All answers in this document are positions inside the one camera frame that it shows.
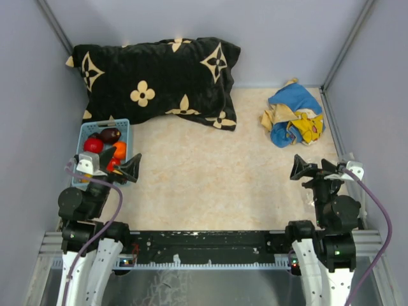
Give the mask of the light blue plastic basket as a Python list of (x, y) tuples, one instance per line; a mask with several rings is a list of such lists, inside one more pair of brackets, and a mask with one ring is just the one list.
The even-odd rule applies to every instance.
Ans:
[[(127, 154), (126, 154), (126, 159), (121, 160), (121, 164), (124, 164), (125, 162), (129, 161), (131, 159), (131, 154), (133, 151), (133, 132), (131, 131), (130, 128), (130, 123), (127, 119), (115, 119), (115, 120), (105, 120), (105, 121), (98, 121), (98, 122), (88, 122), (82, 124), (80, 128), (80, 134), (78, 138), (78, 144), (76, 148), (76, 154), (77, 157), (79, 153), (85, 152), (83, 149), (84, 142), (88, 138), (99, 138), (99, 132), (101, 132), (103, 129), (106, 128), (117, 128), (121, 133), (122, 136), (120, 137), (118, 142), (126, 142), (127, 144)], [(105, 144), (104, 143), (104, 149), (106, 150), (107, 148), (112, 147), (112, 145)], [(92, 175), (80, 173), (79, 171), (76, 171), (76, 166), (74, 167), (73, 170), (75, 173), (81, 175), (81, 178), (73, 177), (71, 179), (71, 185), (73, 187), (79, 187), (82, 189), (85, 189), (89, 183), (89, 178), (92, 177)], [(107, 175), (108, 170), (100, 170), (101, 174), (100, 175)]]

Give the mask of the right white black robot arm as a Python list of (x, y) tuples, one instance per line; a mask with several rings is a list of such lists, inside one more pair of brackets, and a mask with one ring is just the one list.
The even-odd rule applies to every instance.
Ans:
[(352, 231), (359, 225), (361, 204), (339, 190), (347, 180), (362, 179), (363, 165), (337, 164), (322, 159), (308, 163), (294, 156), (291, 180), (307, 177), (302, 187), (312, 190), (316, 222), (290, 221), (285, 245), (294, 252), (307, 305), (344, 305), (356, 269)]

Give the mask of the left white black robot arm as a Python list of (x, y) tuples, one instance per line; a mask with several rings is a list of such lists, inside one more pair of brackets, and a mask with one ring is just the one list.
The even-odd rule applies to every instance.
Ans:
[(101, 305), (113, 264), (132, 247), (128, 224), (115, 219), (123, 202), (119, 187), (137, 182), (142, 154), (109, 170), (115, 151), (82, 152), (64, 168), (89, 183), (84, 190), (68, 187), (58, 197), (63, 263), (58, 305)]

